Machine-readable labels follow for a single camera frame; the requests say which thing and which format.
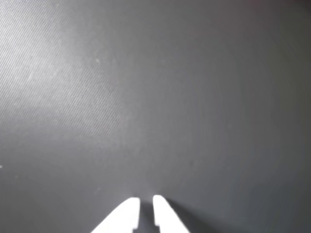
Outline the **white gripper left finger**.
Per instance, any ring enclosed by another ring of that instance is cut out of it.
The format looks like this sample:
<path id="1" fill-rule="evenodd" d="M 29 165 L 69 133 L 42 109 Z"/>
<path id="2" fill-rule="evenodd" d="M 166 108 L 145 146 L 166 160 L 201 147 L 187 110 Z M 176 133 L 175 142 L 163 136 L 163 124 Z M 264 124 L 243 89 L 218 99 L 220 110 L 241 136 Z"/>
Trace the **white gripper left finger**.
<path id="1" fill-rule="evenodd" d="M 132 233 L 138 228 L 140 198 L 130 197 L 118 205 L 91 233 Z"/>

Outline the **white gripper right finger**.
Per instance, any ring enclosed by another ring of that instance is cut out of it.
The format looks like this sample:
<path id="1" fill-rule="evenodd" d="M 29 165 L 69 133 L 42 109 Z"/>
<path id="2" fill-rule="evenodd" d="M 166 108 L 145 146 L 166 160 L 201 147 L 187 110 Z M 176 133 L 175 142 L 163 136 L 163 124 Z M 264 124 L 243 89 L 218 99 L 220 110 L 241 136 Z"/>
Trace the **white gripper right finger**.
<path id="1" fill-rule="evenodd" d="M 189 233 L 175 210 L 162 195 L 153 196 L 154 220 L 160 233 Z"/>

